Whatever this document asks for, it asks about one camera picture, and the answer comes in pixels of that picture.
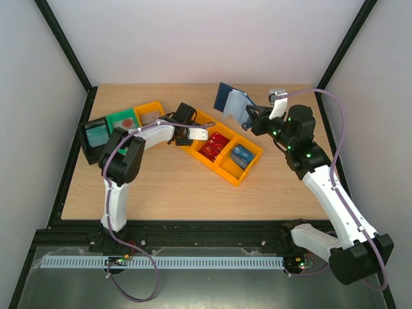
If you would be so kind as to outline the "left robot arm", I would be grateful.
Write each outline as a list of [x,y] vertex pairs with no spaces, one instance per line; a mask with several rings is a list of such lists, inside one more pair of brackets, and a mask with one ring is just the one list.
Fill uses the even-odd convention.
[[126,226],[129,186],[138,176],[145,150],[163,142],[191,145],[196,116],[192,106],[181,103],[175,112],[150,124],[113,130],[98,161],[106,194],[100,221],[105,229],[119,232]]

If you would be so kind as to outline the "blue leather card holder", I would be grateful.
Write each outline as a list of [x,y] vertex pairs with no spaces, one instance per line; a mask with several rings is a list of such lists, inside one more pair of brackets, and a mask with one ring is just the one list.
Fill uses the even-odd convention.
[[248,116],[247,105],[255,105],[251,98],[239,89],[220,82],[213,108],[222,113],[222,119],[232,117],[244,130]]

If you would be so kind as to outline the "yellow triple storage bin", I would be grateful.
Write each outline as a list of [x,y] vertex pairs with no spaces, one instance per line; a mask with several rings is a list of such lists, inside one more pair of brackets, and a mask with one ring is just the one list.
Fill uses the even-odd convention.
[[[208,128],[209,137],[214,133],[219,133],[220,135],[227,138],[229,141],[221,149],[221,151],[216,155],[214,160],[211,157],[205,155],[205,152],[201,152],[204,145],[208,140],[195,140],[190,146],[180,146],[180,149],[185,151],[188,155],[197,159],[199,162],[207,166],[210,170],[214,171],[216,174],[220,175],[222,178],[226,179],[233,186],[238,187],[244,178],[250,172],[252,166],[260,159],[263,149],[244,136],[236,133],[225,124],[213,119],[211,116],[203,112],[202,110],[196,110],[195,122],[199,124],[206,124],[208,122],[215,122],[216,124]],[[237,146],[243,146],[247,151],[250,151],[254,157],[251,162],[243,169],[240,167],[233,159],[232,152]]]

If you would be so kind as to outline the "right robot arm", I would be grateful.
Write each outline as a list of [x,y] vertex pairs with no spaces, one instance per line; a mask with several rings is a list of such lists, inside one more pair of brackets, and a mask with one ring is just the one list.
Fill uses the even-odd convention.
[[327,214],[336,233],[321,232],[305,220],[285,223],[281,246],[288,252],[305,248],[325,260],[336,279],[349,285],[383,270],[394,244],[380,235],[357,210],[324,150],[314,142],[316,120],[312,109],[294,105],[280,117],[270,108],[248,105],[251,131],[268,134],[284,148],[289,168],[311,190]]

